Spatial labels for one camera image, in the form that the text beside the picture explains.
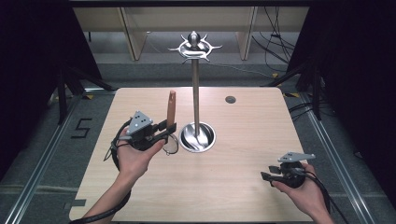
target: cable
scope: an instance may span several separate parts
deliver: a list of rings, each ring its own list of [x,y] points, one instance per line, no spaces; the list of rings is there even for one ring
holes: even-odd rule
[[[296,47],[295,45],[293,45],[293,44],[291,44],[290,42],[286,41],[286,40],[285,40],[284,38],[282,38],[281,36],[275,36],[275,35],[273,35],[273,37],[281,38],[283,42],[287,43],[287,44],[290,46],[290,47],[285,46],[285,48],[287,48],[287,49],[294,50],[294,48]]]
[[[238,71],[241,71],[241,72],[246,72],[246,73],[260,74],[260,75],[262,75],[262,76],[264,76],[264,77],[269,77],[269,78],[273,79],[273,77],[270,77],[270,76],[268,76],[268,75],[265,75],[264,73],[261,73],[261,72],[249,71],[249,70],[245,70],[245,69],[233,67],[233,66],[230,66],[230,65],[227,65],[227,64],[222,64],[222,63],[208,63],[208,64],[210,64],[210,65],[215,65],[215,66],[220,66],[220,67],[229,67],[229,68],[232,68],[232,69],[235,69],[235,70],[238,70]]]
[[[106,161],[110,156],[112,156],[114,164],[117,166],[117,169],[120,170],[120,165],[119,165],[119,159],[117,158],[117,148],[121,147],[121,146],[125,146],[125,145],[129,145],[129,144],[123,144],[120,146],[117,146],[117,143],[119,141],[120,138],[120,134],[122,132],[122,130],[128,126],[131,123],[131,119],[129,119],[128,121],[126,121],[125,123],[122,124],[121,128],[119,129],[119,131],[116,134],[116,137],[113,139],[113,141],[110,144],[110,148],[108,149],[107,154],[105,155],[105,159],[104,161]],[[83,218],[79,218],[76,220],[73,220],[71,222],[69,222],[69,224],[83,224],[83,223],[91,223],[97,220],[101,220],[105,217],[109,217],[111,215],[116,214],[118,211],[121,210],[121,208],[123,206],[125,206],[125,204],[128,203],[129,198],[131,197],[131,191],[129,190],[129,192],[125,195],[125,197],[122,199],[122,201],[117,204],[115,207],[113,207],[112,209],[105,211],[101,214],[98,215],[94,215],[91,217],[83,217]]]
[[[276,42],[274,42],[274,41],[268,39],[267,37],[265,37],[265,36],[262,34],[262,32],[259,32],[259,34],[260,34],[260,35],[262,36],[262,38],[265,39],[267,42],[270,42],[271,44],[275,44],[275,45],[278,45],[278,46],[282,47],[281,44],[278,44],[278,43],[276,43]],[[293,46],[293,48],[288,47],[288,46],[284,46],[284,47],[285,47],[286,49],[294,50],[294,46]]]
[[[288,41],[286,41],[285,39],[283,39],[282,36],[281,36],[281,34],[280,34],[279,20],[278,20],[278,17],[279,17],[279,7],[276,7],[276,25],[274,25],[274,24],[272,23],[272,20],[271,20],[269,14],[268,14],[268,12],[267,12],[267,8],[266,8],[266,7],[264,7],[264,10],[265,10],[265,13],[266,13],[266,15],[267,15],[267,17],[268,17],[268,20],[269,20],[270,23],[271,23],[271,26],[273,27],[273,33],[271,34],[271,36],[279,38],[279,40],[281,40],[282,45],[283,45],[283,42],[285,42],[285,43],[289,44],[290,46],[295,47],[294,45],[292,45],[291,43],[289,43]]]
[[[300,105],[295,105],[294,107],[289,109],[289,112],[291,113],[294,110],[300,109],[300,108],[308,106],[308,105],[312,105],[312,103],[304,103],[304,104],[300,104]]]
[[[254,37],[254,35],[252,36],[252,39],[262,48],[264,49],[266,52],[272,54],[274,57],[278,58],[280,61],[282,61],[283,63],[288,63],[288,61],[286,61],[285,59],[281,58],[279,55],[277,55],[276,53],[274,53],[273,51],[271,51],[270,49],[268,49],[267,47],[265,47],[264,45],[262,45],[258,40],[256,40],[256,38]]]
[[[279,37],[280,43],[281,43],[281,45],[282,45],[282,50],[283,50],[283,53],[285,54],[286,60],[287,60],[288,63],[289,63],[290,54],[289,54],[288,50],[285,48],[285,45],[283,44],[282,37],[281,37],[281,35],[280,35],[280,28],[279,28],[279,7],[275,7],[275,10],[276,10],[275,27],[277,27],[277,32],[276,32],[276,33],[278,34],[278,37]]]
[[[293,121],[296,121],[297,119],[299,119],[299,118],[301,117],[301,115],[306,114],[307,112],[309,112],[309,111],[311,111],[311,110],[312,110],[312,108],[309,108],[309,109],[305,110],[303,113],[291,117],[291,119],[292,119]]]
[[[311,179],[312,181],[314,181],[318,187],[320,188],[320,190],[323,193],[323,197],[325,199],[328,199],[330,201],[330,203],[332,204],[332,206],[335,208],[335,210],[337,210],[338,214],[340,214],[341,218],[344,220],[344,222],[346,224],[348,224],[349,222],[347,221],[347,218],[345,217],[345,215],[341,212],[341,209],[337,206],[337,204],[335,203],[335,201],[332,199],[332,197],[329,194],[329,191],[326,190],[326,188],[324,187],[324,184],[318,179],[318,177],[312,173],[312,172],[307,172],[305,171],[305,177],[308,177],[309,179]]]

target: hand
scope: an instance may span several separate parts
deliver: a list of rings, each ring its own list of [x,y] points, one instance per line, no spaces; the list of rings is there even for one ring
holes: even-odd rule
[[[121,132],[120,136],[126,135],[127,130],[128,127]],[[150,160],[163,148],[165,140],[158,141],[145,151],[137,150],[127,143],[126,141],[118,142],[117,153],[120,163],[120,175],[131,181],[136,181],[147,171]]]
[[[125,136],[127,130],[128,128],[125,128],[121,132],[120,136]],[[119,148],[117,149],[117,153],[120,164],[119,175],[117,176],[113,185],[102,195],[102,197],[96,202],[90,211],[85,214],[84,217],[91,217],[101,214],[119,204],[134,186],[136,180],[147,171],[150,160],[157,152],[161,150],[161,148],[163,148],[165,141],[161,140],[157,142],[154,144],[154,146],[147,149],[146,151],[139,151],[127,143],[128,142],[126,141],[118,142]],[[114,215],[100,219],[93,223],[109,223],[113,216]]]
[[[315,173],[312,165],[306,163],[302,163],[302,165],[307,172]],[[281,192],[286,193],[297,208],[312,217],[315,222],[333,223],[332,218],[327,212],[323,194],[317,184],[311,179],[306,178],[305,182],[297,189],[292,189],[278,181],[273,181],[272,184]]]

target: handheld controller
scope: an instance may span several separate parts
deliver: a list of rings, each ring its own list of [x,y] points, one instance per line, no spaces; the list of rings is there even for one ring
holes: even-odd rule
[[[308,155],[296,152],[288,152],[283,157],[279,158],[278,161],[282,162],[280,167],[269,166],[270,173],[276,175],[270,175],[262,172],[262,179],[269,181],[271,186],[272,181],[279,181],[287,186],[297,189],[305,181],[304,167],[300,163],[302,160],[314,159],[315,155]]]
[[[129,128],[126,132],[127,135],[119,137],[118,140],[125,140],[132,147],[141,151],[152,147],[161,139],[164,139],[167,143],[168,136],[176,131],[177,125],[173,123],[167,126],[167,119],[159,124],[152,125],[152,122],[152,119],[141,111],[136,111],[130,120]]]

